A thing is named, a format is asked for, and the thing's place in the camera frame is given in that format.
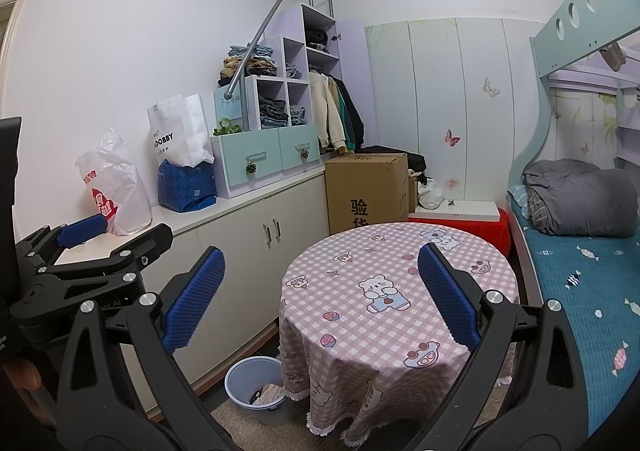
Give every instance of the drawer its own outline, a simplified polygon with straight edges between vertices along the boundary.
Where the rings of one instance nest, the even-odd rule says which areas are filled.
[[[280,153],[282,155],[283,169],[291,169],[292,167],[313,162],[320,158],[318,130],[315,124],[281,127],[278,130],[278,134],[280,136]],[[309,152],[306,160],[301,157],[303,149]]]
[[[280,141],[276,129],[223,135],[220,142],[225,158],[226,183],[229,187],[282,170]],[[254,174],[246,171],[247,158],[256,165]]]

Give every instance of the white plastic bag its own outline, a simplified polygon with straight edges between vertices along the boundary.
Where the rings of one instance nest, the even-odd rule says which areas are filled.
[[[437,209],[444,200],[442,189],[433,178],[427,177],[427,185],[418,182],[418,204],[425,209]]]
[[[164,160],[177,166],[213,163],[213,152],[199,95],[168,98],[146,110],[158,165]]]
[[[96,149],[79,156],[76,167],[98,211],[107,218],[108,232],[130,235],[151,223],[145,185],[117,131],[110,129]]]

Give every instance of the stack of folded clothes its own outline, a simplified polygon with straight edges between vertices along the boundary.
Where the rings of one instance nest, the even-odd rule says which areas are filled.
[[[271,100],[258,94],[258,106],[262,129],[289,126],[289,115],[284,111],[287,103],[284,100]]]
[[[301,79],[302,78],[302,72],[300,72],[296,68],[296,65],[294,65],[292,63],[285,63],[285,66],[286,66],[286,72],[287,72],[287,79]]]
[[[220,86],[226,86],[231,82],[242,57],[247,52],[247,46],[232,46],[229,50],[228,57],[223,61],[224,68],[220,70]],[[278,74],[278,65],[271,58],[273,48],[268,46],[256,46],[252,56],[247,61],[244,68],[245,75],[251,76],[276,76]]]
[[[309,28],[305,30],[306,45],[316,50],[322,50],[322,52],[328,52],[326,44],[329,41],[329,36],[324,30],[318,30],[315,28]]]
[[[291,126],[303,126],[306,124],[305,120],[305,108],[299,104],[292,104],[290,106],[291,111]]]

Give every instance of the mattress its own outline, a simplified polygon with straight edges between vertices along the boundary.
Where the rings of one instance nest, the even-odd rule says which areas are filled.
[[[574,332],[589,402],[589,433],[640,369],[640,221],[631,238],[551,237],[512,206],[542,297],[558,299]]]

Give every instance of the blue plastic bucket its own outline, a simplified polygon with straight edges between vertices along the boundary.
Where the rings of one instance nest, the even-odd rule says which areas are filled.
[[[282,364],[273,357],[249,357],[236,363],[226,372],[226,394],[252,417],[269,425],[291,422],[295,413],[288,397],[282,397],[270,404],[249,404],[254,393],[267,383],[284,385]]]

